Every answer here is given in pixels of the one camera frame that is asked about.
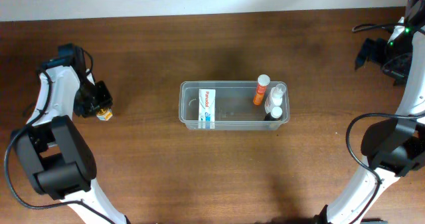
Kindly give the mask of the small gold-lidded balm jar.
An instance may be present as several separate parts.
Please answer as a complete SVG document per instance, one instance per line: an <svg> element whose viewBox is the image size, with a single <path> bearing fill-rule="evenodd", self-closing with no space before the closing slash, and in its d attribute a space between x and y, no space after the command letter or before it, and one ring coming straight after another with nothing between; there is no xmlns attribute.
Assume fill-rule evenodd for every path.
<svg viewBox="0 0 425 224"><path fill-rule="evenodd" d="M99 111L97 111L96 116L101 121L108 121L113 116L112 109L102 108Z"/></svg>

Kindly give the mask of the white green medicine box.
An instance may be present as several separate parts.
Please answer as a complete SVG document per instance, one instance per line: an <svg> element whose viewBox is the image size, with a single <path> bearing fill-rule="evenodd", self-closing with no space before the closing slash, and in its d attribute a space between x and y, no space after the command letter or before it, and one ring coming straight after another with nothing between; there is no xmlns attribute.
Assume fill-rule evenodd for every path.
<svg viewBox="0 0 425 224"><path fill-rule="evenodd" d="M215 100L215 89L199 90L198 128L208 130L215 129Z"/></svg>

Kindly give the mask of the white lotion bottle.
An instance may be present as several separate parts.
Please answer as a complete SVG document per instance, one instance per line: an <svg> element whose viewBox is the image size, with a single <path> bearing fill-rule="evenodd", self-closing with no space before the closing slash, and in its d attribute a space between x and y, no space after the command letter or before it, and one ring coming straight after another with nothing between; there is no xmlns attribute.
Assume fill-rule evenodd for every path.
<svg viewBox="0 0 425 224"><path fill-rule="evenodd" d="M283 102L283 96L286 93L286 86L284 84L277 84L273 87L266 98L264 109L269 114L273 108L281 106Z"/></svg>

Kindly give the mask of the dark bottle white cap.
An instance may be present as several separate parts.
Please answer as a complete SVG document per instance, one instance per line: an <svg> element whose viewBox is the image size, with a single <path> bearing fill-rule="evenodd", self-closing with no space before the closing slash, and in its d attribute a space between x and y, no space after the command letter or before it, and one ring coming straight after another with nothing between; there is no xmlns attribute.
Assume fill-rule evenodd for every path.
<svg viewBox="0 0 425 224"><path fill-rule="evenodd" d="M278 121L281 120L283 111L279 106L273 107L271 111L265 116L264 121Z"/></svg>

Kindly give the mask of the orange vitamin tube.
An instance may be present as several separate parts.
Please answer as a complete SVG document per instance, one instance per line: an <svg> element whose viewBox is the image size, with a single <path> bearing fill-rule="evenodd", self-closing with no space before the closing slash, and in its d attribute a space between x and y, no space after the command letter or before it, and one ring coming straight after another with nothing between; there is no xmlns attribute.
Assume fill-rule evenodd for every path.
<svg viewBox="0 0 425 224"><path fill-rule="evenodd" d="M256 106L261 105L266 89L270 83L270 77L267 74L261 74L257 79L256 93L253 103Z"/></svg>

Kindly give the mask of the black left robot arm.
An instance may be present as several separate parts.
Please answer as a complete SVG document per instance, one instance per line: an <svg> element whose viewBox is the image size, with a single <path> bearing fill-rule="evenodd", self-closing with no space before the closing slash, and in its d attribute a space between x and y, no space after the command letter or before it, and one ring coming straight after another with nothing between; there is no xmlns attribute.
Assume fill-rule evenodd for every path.
<svg viewBox="0 0 425 224"><path fill-rule="evenodd" d="M128 224L106 197L97 180L94 154L72 121L73 116L112 117L113 98L93 74L93 58L72 43L58 47L58 56L38 70L41 89L27 123L11 133L4 172L12 196L28 209L70 207L85 223ZM53 202L31 205L15 191L9 174L9 155L15 152L29 183Z"/></svg>

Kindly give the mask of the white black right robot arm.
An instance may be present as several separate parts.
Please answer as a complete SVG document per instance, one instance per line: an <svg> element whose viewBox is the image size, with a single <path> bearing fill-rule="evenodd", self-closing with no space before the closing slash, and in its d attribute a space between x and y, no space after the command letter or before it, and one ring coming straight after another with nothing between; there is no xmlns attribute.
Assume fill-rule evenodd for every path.
<svg viewBox="0 0 425 224"><path fill-rule="evenodd" d="M366 39L355 59L355 68L367 61L404 86L395 114L378 113L381 120L366 130L358 158L350 144L354 118L345 134L346 147L359 168L341 195L325 205L313 223L364 223L363 217L390 185L410 171L424 167L424 0L408 0L404 16L396 23L361 24L354 33L384 29L389 39Z"/></svg>

